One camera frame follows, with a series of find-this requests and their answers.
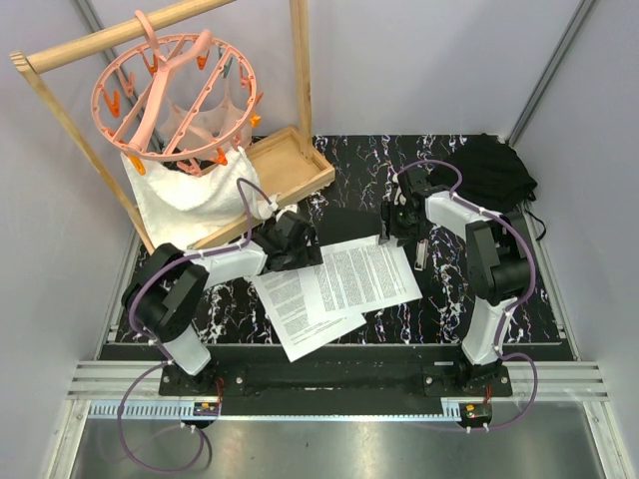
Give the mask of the printed paper sheet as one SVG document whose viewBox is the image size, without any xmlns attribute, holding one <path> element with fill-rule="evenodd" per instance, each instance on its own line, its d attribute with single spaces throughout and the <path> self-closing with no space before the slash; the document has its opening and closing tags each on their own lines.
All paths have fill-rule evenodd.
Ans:
<svg viewBox="0 0 639 479">
<path fill-rule="evenodd" d="M 252 284 L 289 362 L 365 324 L 361 313 L 346 317 L 321 316 L 320 307 L 312 305 L 312 297 L 303 292 L 297 270 L 254 276 Z"/>
<path fill-rule="evenodd" d="M 313 323 L 372 312 L 422 298 L 397 239 L 371 236 L 320 249 L 322 263 L 299 271 Z"/>
</svg>

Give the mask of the black clipboard folder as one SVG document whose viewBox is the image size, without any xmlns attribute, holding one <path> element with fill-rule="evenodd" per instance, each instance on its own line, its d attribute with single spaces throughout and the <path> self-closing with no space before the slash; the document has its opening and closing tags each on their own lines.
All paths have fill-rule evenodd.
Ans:
<svg viewBox="0 0 639 479">
<path fill-rule="evenodd" d="M 376 213 L 330 207 L 318 223 L 320 248 L 330 244 L 379 236 L 380 223 Z"/>
</svg>

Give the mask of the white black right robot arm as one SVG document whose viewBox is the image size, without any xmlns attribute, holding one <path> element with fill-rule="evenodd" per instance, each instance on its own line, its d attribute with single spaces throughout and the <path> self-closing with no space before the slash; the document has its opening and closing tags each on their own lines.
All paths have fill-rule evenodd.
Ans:
<svg viewBox="0 0 639 479">
<path fill-rule="evenodd" d="M 507 324 L 536 283 L 536 265 L 523 216 L 488 210 L 454 188 L 433 186 L 426 171 L 404 169 L 380 207 L 378 242 L 399 246 L 427 238 L 432 226 L 464 241 L 468 283 L 475 293 L 469 329 L 453 363 L 453 383 L 475 395 L 499 377 Z"/>
</svg>

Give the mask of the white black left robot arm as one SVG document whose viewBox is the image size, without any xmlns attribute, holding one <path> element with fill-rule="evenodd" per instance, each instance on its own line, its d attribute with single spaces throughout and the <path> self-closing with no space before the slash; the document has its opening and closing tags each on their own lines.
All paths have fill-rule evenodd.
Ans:
<svg viewBox="0 0 639 479">
<path fill-rule="evenodd" d="M 130 325 L 147 336 L 181 372 L 196 395 L 215 385 L 212 355 L 192 325 L 204 291 L 240 277 L 295 270 L 322 263 L 316 229 L 301 214 L 280 211 L 244 239 L 228 245 L 183 251 L 158 246 L 134 274 L 121 302 Z"/>
</svg>

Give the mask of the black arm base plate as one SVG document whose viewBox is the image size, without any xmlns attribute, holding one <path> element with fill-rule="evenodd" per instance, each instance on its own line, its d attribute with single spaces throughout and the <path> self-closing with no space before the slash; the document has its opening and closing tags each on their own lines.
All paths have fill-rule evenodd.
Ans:
<svg viewBox="0 0 639 479">
<path fill-rule="evenodd" d="M 173 365 L 162 369 L 162 396 L 229 397 L 265 390 L 397 389 L 428 397 L 506 398 L 512 395 L 507 368 L 487 388 L 463 392 L 455 386 L 456 345 L 328 345 L 289 362 L 280 346 L 215 346 L 200 387 Z"/>
</svg>

